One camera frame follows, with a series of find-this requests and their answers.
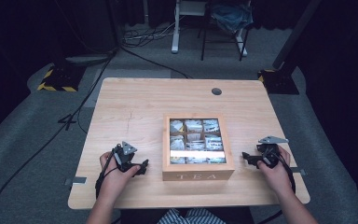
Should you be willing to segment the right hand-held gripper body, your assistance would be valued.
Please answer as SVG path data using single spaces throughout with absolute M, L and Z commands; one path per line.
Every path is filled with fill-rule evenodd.
M 282 161 L 279 144 L 288 142 L 289 140 L 286 138 L 271 135 L 260 139 L 256 149 L 261 153 L 261 161 L 264 162 L 268 168 L 274 168 L 279 161 Z

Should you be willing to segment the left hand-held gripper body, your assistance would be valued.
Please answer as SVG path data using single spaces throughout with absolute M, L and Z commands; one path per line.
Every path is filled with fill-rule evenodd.
M 122 142 L 121 144 L 117 144 L 114 147 L 113 153 L 117 168 L 121 172 L 127 172 L 133 166 L 131 160 L 134 157 L 136 151 L 137 149 L 127 142 Z

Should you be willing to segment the wooden tea box glass lid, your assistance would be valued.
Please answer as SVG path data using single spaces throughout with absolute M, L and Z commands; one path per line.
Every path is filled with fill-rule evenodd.
M 218 119 L 225 147 L 226 163 L 214 164 L 170 164 L 170 120 L 171 119 Z M 225 119 L 219 114 L 179 113 L 167 114 L 163 120 L 162 179 L 164 181 L 229 180 L 235 171 L 233 153 L 227 136 Z

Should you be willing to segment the person's right hand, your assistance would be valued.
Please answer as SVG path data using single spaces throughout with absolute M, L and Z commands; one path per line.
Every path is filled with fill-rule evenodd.
M 293 194 L 293 190 L 289 175 L 285 169 L 285 166 L 290 163 L 290 154 L 282 147 L 278 147 L 278 149 L 282 161 L 280 161 L 274 168 L 268 168 L 262 161 L 259 161 L 257 165 L 266 178 L 269 187 L 279 198 L 281 198 Z

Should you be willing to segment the person's left hand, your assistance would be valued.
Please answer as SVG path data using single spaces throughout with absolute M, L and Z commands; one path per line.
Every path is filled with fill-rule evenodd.
M 122 173 L 117 169 L 116 161 L 114 159 L 108 162 L 109 156 L 110 152 L 105 152 L 100 157 L 101 166 L 104 167 L 107 163 L 108 166 L 103 175 L 104 179 L 100 187 L 98 201 L 112 203 L 121 194 L 128 181 L 140 170 L 140 166 L 133 166 L 127 172 Z

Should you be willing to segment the group of tea bags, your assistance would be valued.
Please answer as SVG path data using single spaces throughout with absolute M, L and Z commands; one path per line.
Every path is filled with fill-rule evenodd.
M 171 119 L 170 164 L 226 163 L 218 119 Z

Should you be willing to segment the person's striped clothing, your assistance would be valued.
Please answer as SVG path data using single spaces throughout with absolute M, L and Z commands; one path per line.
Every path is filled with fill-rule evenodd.
M 178 209 L 172 208 L 157 224 L 226 224 L 226 222 L 204 208 L 187 210 L 184 216 Z

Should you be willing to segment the black yellow striped stand base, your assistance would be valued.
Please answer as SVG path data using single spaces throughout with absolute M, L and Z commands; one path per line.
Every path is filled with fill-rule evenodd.
M 260 70 L 257 72 L 257 78 L 263 83 L 268 94 L 299 94 L 292 77 L 279 70 Z
M 37 89 L 39 91 L 78 91 L 80 81 L 85 71 L 86 68 L 84 66 L 67 66 L 61 68 L 52 65 Z

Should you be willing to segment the white desk leg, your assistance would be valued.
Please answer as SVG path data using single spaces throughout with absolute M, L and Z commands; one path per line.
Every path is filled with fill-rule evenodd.
M 249 31 L 245 30 L 245 29 L 241 29 L 235 34 L 235 41 L 236 41 L 236 44 L 239 49 L 240 59 L 242 59 L 243 57 L 246 57 L 248 55 L 248 52 L 246 49 L 248 34 L 249 34 Z
M 174 30 L 172 35 L 172 48 L 171 52 L 176 54 L 179 51 L 179 33 L 180 33 L 180 0 L 175 0 L 174 10 Z

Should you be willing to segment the black chair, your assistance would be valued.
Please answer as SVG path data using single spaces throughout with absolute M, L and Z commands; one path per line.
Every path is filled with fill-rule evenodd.
M 223 30 L 217 25 L 216 20 L 212 18 L 211 5 L 213 3 L 218 3 L 218 2 L 249 3 L 253 7 L 252 0 L 207 0 L 204 6 L 204 15 L 202 16 L 201 27 L 198 33 L 198 37 L 200 37 L 202 40 L 201 56 L 200 56 L 200 59 L 202 61 L 204 60 L 205 50 L 207 45 L 234 44 L 239 52 L 238 46 L 235 41 L 235 34 L 238 31 L 236 33 L 231 33 L 226 30 Z M 246 26 L 243 29 L 248 30 L 250 33 L 250 31 L 253 29 L 253 26 L 254 23 Z

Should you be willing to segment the black slanted stand pole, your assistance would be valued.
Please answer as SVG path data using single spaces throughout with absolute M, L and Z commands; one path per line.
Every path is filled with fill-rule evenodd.
M 295 43 L 299 39 L 303 30 L 306 28 L 307 24 L 309 23 L 310 19 L 312 18 L 313 14 L 315 13 L 317 7 L 320 5 L 321 2 L 322 0 L 310 0 L 303 14 L 296 23 L 295 28 L 287 38 L 278 56 L 273 62 L 273 68 L 281 69 L 286 64 L 286 61 L 289 57 L 289 53 L 294 49 Z

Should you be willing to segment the blue cloth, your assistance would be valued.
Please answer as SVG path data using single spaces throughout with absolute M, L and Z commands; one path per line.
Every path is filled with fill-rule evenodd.
M 231 33 L 236 33 L 254 22 L 253 8 L 249 3 L 213 3 L 211 15 L 221 29 Z

